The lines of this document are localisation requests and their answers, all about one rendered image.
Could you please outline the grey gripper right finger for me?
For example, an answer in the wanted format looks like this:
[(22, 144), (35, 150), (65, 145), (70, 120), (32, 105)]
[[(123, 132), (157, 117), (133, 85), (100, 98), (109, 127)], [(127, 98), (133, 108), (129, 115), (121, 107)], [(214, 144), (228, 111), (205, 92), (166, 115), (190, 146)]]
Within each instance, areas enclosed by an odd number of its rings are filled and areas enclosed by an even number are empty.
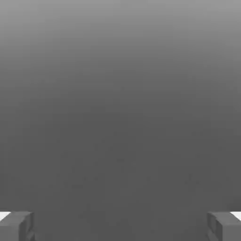
[(207, 241), (241, 241), (241, 211), (208, 212)]

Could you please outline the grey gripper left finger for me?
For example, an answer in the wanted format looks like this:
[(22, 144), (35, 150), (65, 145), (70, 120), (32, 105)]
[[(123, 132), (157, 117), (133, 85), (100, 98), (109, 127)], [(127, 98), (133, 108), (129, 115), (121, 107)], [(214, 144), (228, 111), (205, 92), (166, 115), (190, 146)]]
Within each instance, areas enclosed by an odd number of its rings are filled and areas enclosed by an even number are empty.
[(0, 211), (0, 241), (35, 241), (34, 213)]

